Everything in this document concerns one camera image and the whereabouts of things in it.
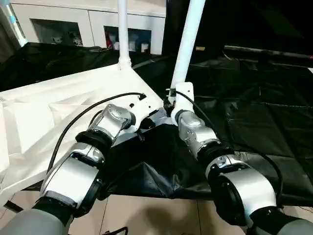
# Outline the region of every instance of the floor tile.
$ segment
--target floor tile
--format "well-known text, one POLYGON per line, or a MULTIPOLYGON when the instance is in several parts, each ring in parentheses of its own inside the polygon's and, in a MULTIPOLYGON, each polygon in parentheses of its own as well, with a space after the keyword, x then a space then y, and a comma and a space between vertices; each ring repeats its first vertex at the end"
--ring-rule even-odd
POLYGON ((202 235, 244 235, 238 226, 232 226, 216 213, 213 201, 198 201, 202 235))
POLYGON ((313 209, 310 207, 284 207, 284 213, 313 223, 313 209))
POLYGON ((70 235, 99 235, 106 208, 107 199, 103 201, 96 200, 91 211, 72 222, 70 235))
MULTIPOLYGON (((20 191, 14 194, 12 202, 22 207, 23 209, 32 208, 39 199, 39 192, 35 191, 20 191)), ((2 218, 0 219, 0 228, 6 225, 14 218, 16 213, 6 209, 2 218)))
POLYGON ((3 217, 5 210, 6 210, 6 208, 0 207, 0 219, 3 217))
POLYGON ((129 228, 129 235, 200 235, 197 202, 111 195, 101 233, 129 228))

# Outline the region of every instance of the white mounting plate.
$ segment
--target white mounting plate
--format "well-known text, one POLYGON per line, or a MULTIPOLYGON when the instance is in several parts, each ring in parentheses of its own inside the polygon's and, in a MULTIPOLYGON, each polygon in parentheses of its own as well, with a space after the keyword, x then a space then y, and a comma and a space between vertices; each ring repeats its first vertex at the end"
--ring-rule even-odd
MULTIPOLYGON (((60 133, 76 115, 97 101, 128 92, 145 93, 148 99, 143 101, 149 101, 152 108, 163 107, 163 101, 132 68, 121 71, 117 64, 1 92, 0 206, 15 192, 44 178, 60 133)), ((130 110, 129 105, 136 107, 138 102, 138 96, 130 95, 109 103, 130 110)), ((94 108, 73 125, 56 162, 106 105, 94 108)), ((117 143, 133 136, 124 134, 117 143)))

